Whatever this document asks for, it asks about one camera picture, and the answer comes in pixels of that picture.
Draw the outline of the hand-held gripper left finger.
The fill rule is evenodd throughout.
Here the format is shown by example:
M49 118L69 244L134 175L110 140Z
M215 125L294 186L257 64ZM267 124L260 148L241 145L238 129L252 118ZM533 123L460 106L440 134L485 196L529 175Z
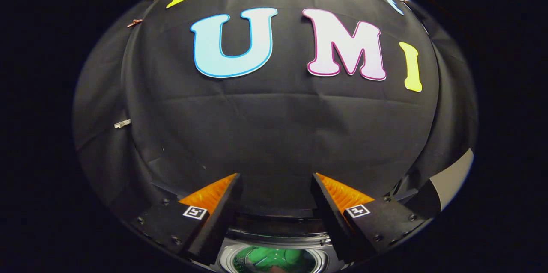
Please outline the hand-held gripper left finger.
M135 230L168 252L213 264L243 189L235 173L182 198L163 199L135 218Z

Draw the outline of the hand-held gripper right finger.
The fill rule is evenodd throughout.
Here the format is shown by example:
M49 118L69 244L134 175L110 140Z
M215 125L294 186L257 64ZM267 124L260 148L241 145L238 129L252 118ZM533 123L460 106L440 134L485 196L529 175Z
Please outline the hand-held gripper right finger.
M311 193L335 253L346 263L384 254L426 223L391 197L374 199L320 173L313 174Z

